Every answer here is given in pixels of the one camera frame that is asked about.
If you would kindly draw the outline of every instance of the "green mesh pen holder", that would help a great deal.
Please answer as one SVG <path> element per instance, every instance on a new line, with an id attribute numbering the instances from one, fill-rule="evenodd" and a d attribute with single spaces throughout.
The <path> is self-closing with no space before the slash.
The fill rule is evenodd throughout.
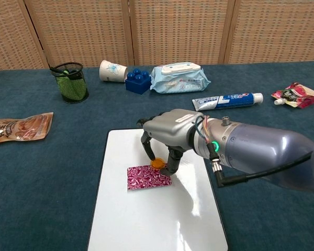
<path id="1" fill-rule="evenodd" d="M 59 91 L 65 102 L 78 103 L 88 97 L 82 69 L 82 64 L 74 62 L 50 68 L 51 74 L 56 78 Z"/>

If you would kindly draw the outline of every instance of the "blue toy block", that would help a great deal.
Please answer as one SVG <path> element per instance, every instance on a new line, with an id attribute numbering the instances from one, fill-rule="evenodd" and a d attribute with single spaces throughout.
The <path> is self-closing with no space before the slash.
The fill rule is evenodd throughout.
<path id="1" fill-rule="evenodd" d="M 140 69 L 134 69 L 127 74 L 126 89 L 138 94 L 143 94 L 151 86 L 151 77 L 147 71 L 141 72 Z"/>

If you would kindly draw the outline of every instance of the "woven room divider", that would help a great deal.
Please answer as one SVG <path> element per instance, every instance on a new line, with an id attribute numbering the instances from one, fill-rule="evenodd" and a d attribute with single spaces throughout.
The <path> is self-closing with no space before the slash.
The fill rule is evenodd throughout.
<path id="1" fill-rule="evenodd" d="M 47 66 L 23 0 L 0 0 L 0 70 Z"/>
<path id="2" fill-rule="evenodd" d="M 235 0 L 224 63 L 314 60 L 314 0 Z"/>
<path id="3" fill-rule="evenodd" d="M 25 0 L 51 66 L 133 65 L 127 0 Z"/>
<path id="4" fill-rule="evenodd" d="M 129 7 L 136 65 L 217 64 L 224 54 L 228 0 L 129 0 Z"/>

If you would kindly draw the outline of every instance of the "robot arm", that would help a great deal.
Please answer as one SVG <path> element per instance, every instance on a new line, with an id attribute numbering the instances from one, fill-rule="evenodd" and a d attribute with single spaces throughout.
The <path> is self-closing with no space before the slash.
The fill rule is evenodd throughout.
<path id="1" fill-rule="evenodd" d="M 151 160 L 155 158 L 151 138 L 169 148 L 163 175 L 174 174 L 183 153 L 193 149 L 212 161 L 219 187 L 264 177 L 282 187 L 314 191 L 314 142 L 310 139 L 293 131 L 231 122 L 227 117 L 208 119 L 204 128 L 202 118 L 200 112 L 175 109 L 139 121 L 144 129 L 142 144 Z M 224 177 L 222 166 L 246 174 Z"/>

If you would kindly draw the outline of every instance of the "white paper cup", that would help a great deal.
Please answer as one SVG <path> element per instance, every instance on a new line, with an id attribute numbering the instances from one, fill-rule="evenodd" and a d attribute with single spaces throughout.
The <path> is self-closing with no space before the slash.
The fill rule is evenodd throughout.
<path id="1" fill-rule="evenodd" d="M 127 67 L 103 60 L 100 64 L 99 76 L 102 81 L 124 82 L 127 78 Z"/>

